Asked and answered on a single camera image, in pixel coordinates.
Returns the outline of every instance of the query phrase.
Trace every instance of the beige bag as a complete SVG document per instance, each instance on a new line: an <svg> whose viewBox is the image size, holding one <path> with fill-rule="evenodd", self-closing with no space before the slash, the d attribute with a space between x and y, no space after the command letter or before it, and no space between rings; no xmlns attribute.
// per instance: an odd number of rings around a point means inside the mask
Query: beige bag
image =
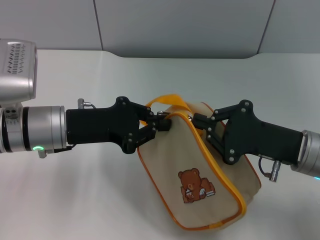
<svg viewBox="0 0 320 240"><path fill-rule="evenodd" d="M191 123L193 113L212 115L205 103L186 103L178 95L156 98L149 104L169 104L170 131L138 148L141 162L173 220L186 230L224 228L246 213L247 204L261 187L244 155L227 165L206 141L205 132ZM218 123L216 133L224 133Z"/></svg>

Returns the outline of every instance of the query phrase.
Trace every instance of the bag handle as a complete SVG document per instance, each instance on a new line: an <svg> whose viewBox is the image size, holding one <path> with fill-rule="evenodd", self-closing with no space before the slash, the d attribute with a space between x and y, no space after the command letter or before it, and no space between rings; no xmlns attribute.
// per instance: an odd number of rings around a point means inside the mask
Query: bag handle
<svg viewBox="0 0 320 240"><path fill-rule="evenodd" d="M166 105L173 105L179 107L181 110L186 110L193 114L191 109L188 107L186 102L183 100L181 96L178 94L167 94L158 96L157 98L153 99L152 101L148 102L146 104L147 107L151 107L153 103L160 103L160 104L166 104Z"/></svg>

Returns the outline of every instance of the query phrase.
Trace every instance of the green led light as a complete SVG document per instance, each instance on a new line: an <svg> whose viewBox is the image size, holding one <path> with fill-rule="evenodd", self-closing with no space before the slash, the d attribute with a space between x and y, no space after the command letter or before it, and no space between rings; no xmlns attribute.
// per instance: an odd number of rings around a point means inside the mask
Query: green led light
<svg viewBox="0 0 320 240"><path fill-rule="evenodd" d="M33 149L33 151L42 151L42 150L44 150L45 148L42 147L42 146L35 146L35 147L32 148L32 149Z"/></svg>

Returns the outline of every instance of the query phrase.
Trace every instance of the teddy bear print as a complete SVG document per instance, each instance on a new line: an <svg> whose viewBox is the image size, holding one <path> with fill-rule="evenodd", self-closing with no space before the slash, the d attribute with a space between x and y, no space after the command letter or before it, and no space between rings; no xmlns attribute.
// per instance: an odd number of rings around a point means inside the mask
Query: teddy bear print
<svg viewBox="0 0 320 240"><path fill-rule="evenodd" d="M206 177L201 178L197 168L180 171L178 177L182 183L181 193L185 204L193 203L194 201L204 199L216 193L212 182Z"/></svg>

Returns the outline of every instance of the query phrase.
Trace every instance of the robotic arm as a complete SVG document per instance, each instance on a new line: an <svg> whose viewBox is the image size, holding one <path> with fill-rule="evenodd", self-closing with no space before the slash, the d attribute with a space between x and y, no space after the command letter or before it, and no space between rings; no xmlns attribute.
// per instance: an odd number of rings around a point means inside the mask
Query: robotic arm
<svg viewBox="0 0 320 240"><path fill-rule="evenodd" d="M83 99L78 109L63 106L23 107L36 97L37 49L33 42L0 39L0 152L37 150L49 153L71 150L77 144L112 142L126 154L169 131L167 113L154 114L149 107L121 96L109 108L95 108ZM223 138L215 134L217 122L228 120ZM139 128L140 121L146 126ZM274 161L265 176L277 180L282 164L313 177L320 177L320 135L295 131L259 120L248 100L216 109L211 117L195 113L193 125L206 130L206 139L226 164L236 164L243 154Z"/></svg>

